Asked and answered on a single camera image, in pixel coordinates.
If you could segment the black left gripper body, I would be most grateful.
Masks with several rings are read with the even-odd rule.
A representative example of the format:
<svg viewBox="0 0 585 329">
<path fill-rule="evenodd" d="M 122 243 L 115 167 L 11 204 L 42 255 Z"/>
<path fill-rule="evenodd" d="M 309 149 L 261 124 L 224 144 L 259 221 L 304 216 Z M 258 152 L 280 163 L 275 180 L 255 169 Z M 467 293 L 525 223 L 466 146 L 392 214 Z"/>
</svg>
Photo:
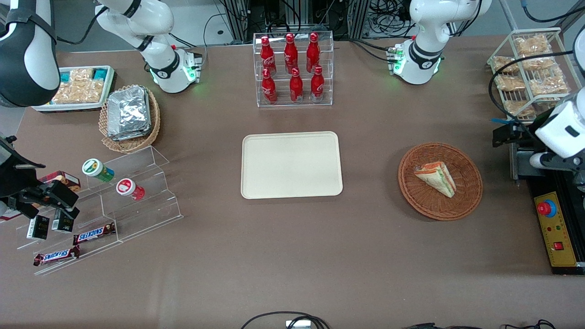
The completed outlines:
<svg viewBox="0 0 585 329">
<path fill-rule="evenodd" d="M 536 119 L 529 125 L 522 122 L 517 116 L 514 116 L 514 120 L 521 126 L 521 135 L 515 141 L 519 144 L 542 144 L 540 139 L 536 136 L 536 131 L 548 120 L 552 114 L 552 109 L 549 109 L 536 117 Z"/>
</svg>

